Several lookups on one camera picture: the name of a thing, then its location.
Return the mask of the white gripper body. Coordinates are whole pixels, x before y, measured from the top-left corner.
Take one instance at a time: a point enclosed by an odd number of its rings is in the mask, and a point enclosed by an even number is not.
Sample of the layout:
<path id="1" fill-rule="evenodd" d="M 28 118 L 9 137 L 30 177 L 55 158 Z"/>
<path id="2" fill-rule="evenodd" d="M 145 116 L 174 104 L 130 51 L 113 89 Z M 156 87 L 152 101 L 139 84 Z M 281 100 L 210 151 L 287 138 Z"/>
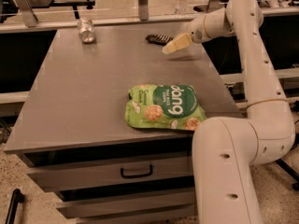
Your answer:
<path id="1" fill-rule="evenodd" d="M 208 13 L 199 15 L 187 25 L 194 43 L 205 43 L 224 34 L 224 15 Z"/>

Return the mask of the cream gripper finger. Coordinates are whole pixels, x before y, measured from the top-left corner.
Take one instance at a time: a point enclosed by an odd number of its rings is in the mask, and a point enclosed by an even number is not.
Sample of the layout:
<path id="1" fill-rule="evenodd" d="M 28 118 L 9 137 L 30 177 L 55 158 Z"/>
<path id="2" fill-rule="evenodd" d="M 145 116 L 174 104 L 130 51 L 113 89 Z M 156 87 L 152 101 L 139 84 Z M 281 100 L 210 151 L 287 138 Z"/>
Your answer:
<path id="1" fill-rule="evenodd" d="M 182 33 L 175 36 L 163 47 L 163 54 L 170 54 L 181 49 L 187 48 L 192 43 L 192 35 Z"/>

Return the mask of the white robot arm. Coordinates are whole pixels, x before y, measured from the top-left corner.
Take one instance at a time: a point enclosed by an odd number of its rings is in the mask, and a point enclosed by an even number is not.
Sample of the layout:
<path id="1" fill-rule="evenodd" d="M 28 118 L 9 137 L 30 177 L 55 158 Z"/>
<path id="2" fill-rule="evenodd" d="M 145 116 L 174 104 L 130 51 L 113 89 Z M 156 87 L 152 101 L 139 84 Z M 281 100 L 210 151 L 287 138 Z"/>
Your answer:
<path id="1" fill-rule="evenodd" d="M 196 128 L 192 168 L 199 224 L 263 224 L 249 167 L 280 159 L 295 139 L 289 103 L 259 33 L 262 23 L 257 0 L 229 0 L 189 22 L 163 48 L 169 54 L 220 36 L 237 38 L 247 115 L 206 119 Z"/>

